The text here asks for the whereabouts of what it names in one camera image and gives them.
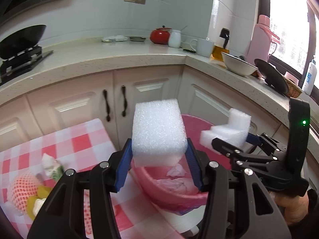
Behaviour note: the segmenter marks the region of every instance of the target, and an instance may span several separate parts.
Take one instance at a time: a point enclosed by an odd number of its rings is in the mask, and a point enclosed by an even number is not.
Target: black wok
[[[0,57],[6,60],[34,47],[42,38],[45,28],[46,25],[34,25],[12,33],[0,42]]]

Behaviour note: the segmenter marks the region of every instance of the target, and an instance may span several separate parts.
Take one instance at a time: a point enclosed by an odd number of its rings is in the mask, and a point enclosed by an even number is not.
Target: white foam block
[[[236,109],[229,110],[228,124],[231,128],[247,131],[250,128],[251,116]]]
[[[243,145],[247,138],[246,131],[233,129],[229,124],[212,126],[211,131],[216,135],[216,137],[239,148]]]
[[[132,135],[136,167],[175,166],[186,149],[186,132],[176,99],[136,104]]]
[[[200,137],[199,137],[199,143],[210,149],[213,150],[212,147],[212,140],[215,139],[217,137],[217,135],[212,132],[211,130],[203,130],[200,132]]]

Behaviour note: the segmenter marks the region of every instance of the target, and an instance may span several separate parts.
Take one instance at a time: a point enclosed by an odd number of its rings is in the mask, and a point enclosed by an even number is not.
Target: wicker basket
[[[286,94],[286,96],[291,98],[297,98],[302,93],[300,87],[296,85],[294,82],[287,79],[286,77],[283,76],[283,78],[285,79],[288,85],[288,93]]]

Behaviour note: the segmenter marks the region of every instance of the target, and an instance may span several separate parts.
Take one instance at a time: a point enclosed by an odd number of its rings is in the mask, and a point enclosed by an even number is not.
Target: human hand
[[[300,222],[308,214],[309,199],[307,193],[303,197],[290,197],[275,192],[271,194],[274,196],[275,203],[285,208],[284,218],[288,226]]]

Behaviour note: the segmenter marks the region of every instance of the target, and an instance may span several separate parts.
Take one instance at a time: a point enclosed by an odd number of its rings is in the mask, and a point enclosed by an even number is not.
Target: white mug
[[[196,49],[192,46],[192,42],[194,40],[197,42]],[[214,42],[208,39],[202,39],[202,38],[192,39],[189,44],[190,44],[190,47],[194,51],[196,51],[198,55],[203,57],[210,57],[214,48]]]

